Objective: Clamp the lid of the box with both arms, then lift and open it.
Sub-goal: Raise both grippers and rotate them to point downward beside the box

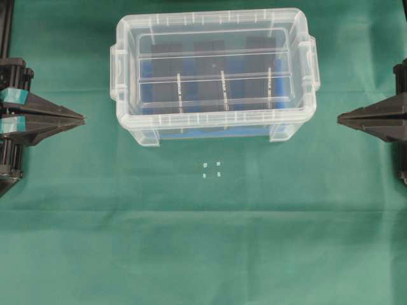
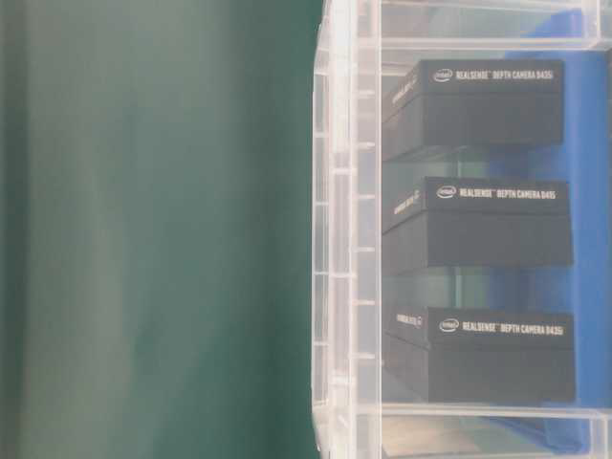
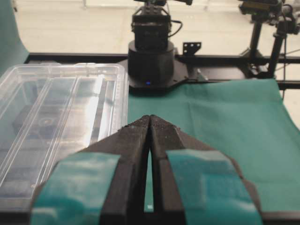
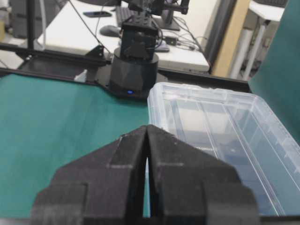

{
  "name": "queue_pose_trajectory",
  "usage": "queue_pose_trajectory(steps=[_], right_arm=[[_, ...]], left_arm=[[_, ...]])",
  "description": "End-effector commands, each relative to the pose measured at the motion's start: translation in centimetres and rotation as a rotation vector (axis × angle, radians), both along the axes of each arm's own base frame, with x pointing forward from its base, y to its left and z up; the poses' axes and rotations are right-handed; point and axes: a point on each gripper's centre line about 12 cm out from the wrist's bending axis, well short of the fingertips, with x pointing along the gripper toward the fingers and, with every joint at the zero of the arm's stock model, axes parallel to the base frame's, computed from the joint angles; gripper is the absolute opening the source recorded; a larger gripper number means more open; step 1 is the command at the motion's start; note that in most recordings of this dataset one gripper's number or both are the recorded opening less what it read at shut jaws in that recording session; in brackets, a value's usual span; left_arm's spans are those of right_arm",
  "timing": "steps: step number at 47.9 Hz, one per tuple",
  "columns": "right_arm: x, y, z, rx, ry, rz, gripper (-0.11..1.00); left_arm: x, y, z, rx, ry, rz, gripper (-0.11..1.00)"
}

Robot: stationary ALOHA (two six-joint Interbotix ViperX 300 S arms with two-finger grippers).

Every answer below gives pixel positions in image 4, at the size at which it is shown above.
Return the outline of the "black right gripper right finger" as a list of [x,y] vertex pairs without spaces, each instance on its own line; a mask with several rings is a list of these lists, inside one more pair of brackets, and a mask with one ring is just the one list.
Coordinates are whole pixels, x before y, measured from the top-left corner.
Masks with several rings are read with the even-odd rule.
[[257,225],[258,206],[236,169],[153,125],[150,169],[164,225]]

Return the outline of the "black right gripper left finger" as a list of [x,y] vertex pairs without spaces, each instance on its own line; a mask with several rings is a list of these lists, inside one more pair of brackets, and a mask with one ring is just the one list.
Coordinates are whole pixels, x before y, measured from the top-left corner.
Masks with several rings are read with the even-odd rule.
[[32,225],[130,225],[143,216],[147,128],[56,170],[31,209]]

